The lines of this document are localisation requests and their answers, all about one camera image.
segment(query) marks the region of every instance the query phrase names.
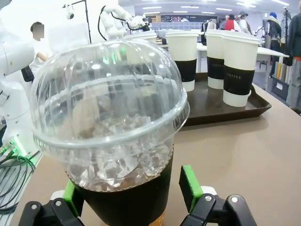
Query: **black cable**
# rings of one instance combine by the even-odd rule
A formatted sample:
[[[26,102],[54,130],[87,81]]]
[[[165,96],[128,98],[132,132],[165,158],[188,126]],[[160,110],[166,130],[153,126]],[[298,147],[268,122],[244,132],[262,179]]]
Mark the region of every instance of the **black cable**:
[[[125,19],[121,19],[121,18],[115,17],[115,16],[113,15],[112,12],[111,12],[111,15],[112,15],[113,18],[115,18],[115,19],[117,19],[117,20],[126,21]],[[132,28],[130,28],[130,25],[129,25],[128,23],[127,23],[127,27],[128,27],[131,31],[138,31],[138,30],[141,29],[141,28],[138,28],[138,29],[132,29]]]
[[[98,17],[98,24],[97,24],[97,29],[98,29],[98,32],[99,34],[101,35],[101,37],[107,41],[107,39],[103,36],[103,34],[100,32],[100,28],[99,28],[99,25],[100,25],[100,16],[102,15],[103,13],[103,10],[104,10],[105,6],[102,7],[101,11],[100,11],[100,14],[99,14],[99,17]]]
[[[0,168],[8,168],[7,172],[4,175],[4,178],[7,176],[9,170],[13,167],[13,166],[19,166],[19,170],[17,173],[16,178],[14,179],[12,185],[8,188],[8,190],[1,194],[0,197],[3,197],[5,195],[7,195],[16,185],[17,181],[23,177],[21,185],[19,186],[19,188],[17,189],[17,191],[15,192],[15,194],[5,203],[0,205],[0,214],[9,214],[11,212],[14,212],[17,208],[17,205],[19,202],[13,204],[10,207],[5,207],[7,205],[9,205],[20,193],[20,191],[22,190],[25,182],[27,181],[27,179],[29,178],[29,176],[34,172],[35,170],[35,166],[33,164],[33,162],[31,161],[31,159],[33,159],[35,156],[37,156],[40,153],[40,151],[37,151],[34,155],[32,155],[29,158],[20,156],[20,155],[12,155],[12,156],[7,156],[4,160],[0,161]],[[13,161],[12,164],[3,164],[7,161]],[[21,168],[23,165],[26,165],[26,169],[22,175],[22,177],[20,177],[20,173],[21,173]]]
[[[111,12],[111,15],[112,15],[113,18],[115,18],[117,20],[126,21],[125,19],[121,19],[121,18],[115,17],[112,12]]]

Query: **ceiling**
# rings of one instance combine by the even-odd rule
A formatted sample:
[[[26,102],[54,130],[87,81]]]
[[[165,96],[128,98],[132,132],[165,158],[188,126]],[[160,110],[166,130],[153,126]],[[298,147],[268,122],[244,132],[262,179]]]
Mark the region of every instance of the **ceiling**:
[[[262,12],[282,12],[284,5],[272,0],[248,0],[255,1],[252,3],[255,8],[245,7],[238,5],[238,2],[244,0],[119,0],[119,4],[122,6],[134,5],[136,15],[141,15],[144,12],[160,12],[173,13],[174,11],[188,11],[188,14],[198,14],[201,12],[215,12],[218,15],[227,15],[233,13],[239,14],[240,11],[246,11],[247,13],[262,13]],[[290,4],[287,8],[290,12],[298,12],[299,0],[282,0]],[[143,7],[161,6],[162,8],[143,9]],[[181,6],[199,6],[199,8],[181,8]],[[216,10],[216,8],[232,9],[231,12]]]

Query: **ceiling light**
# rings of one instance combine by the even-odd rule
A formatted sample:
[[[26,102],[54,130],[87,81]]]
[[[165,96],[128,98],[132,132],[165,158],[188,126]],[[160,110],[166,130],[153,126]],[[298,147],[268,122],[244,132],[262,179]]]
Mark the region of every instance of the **ceiling light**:
[[[181,8],[199,8],[198,6],[181,6]]]
[[[216,8],[217,10],[224,10],[224,11],[232,11],[232,9],[229,8]]]
[[[144,13],[144,14],[158,14],[160,12],[147,12],[147,13]]]
[[[245,6],[245,7],[256,8],[256,6],[251,5],[251,4],[248,4],[248,3],[241,3],[241,2],[238,2],[237,4],[238,4],[238,5],[241,5],[241,6]]]
[[[162,6],[143,7],[143,9],[162,8]]]
[[[280,1],[280,0],[272,0],[272,1],[277,2],[279,4],[282,4],[282,5],[285,5],[285,6],[289,6],[290,5],[290,4],[288,4],[288,3],[284,2],[284,1]]]
[[[238,0],[238,1],[242,1],[246,4],[256,3],[256,0]]]

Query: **brown tray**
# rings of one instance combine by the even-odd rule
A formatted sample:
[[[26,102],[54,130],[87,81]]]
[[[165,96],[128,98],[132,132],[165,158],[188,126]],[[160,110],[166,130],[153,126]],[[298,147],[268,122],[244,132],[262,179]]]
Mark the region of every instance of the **brown tray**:
[[[245,107],[229,106],[222,100],[223,90],[208,87],[207,80],[207,73],[197,73],[195,88],[187,93],[190,114],[184,126],[258,117],[272,107],[256,94],[253,85]]]

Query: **white table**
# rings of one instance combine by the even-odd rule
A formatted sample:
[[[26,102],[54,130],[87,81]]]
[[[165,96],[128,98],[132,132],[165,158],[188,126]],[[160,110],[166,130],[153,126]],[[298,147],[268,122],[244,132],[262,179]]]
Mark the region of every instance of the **white table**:
[[[201,72],[201,60],[204,59],[204,58],[207,59],[207,46],[204,46],[202,43],[198,43],[197,44],[197,50],[198,50],[197,73],[200,73]],[[280,57],[280,59],[279,59],[280,63],[283,63],[283,58],[284,57],[289,57],[288,55],[273,51],[271,49],[258,47],[257,61],[268,61],[269,62],[270,56]]]

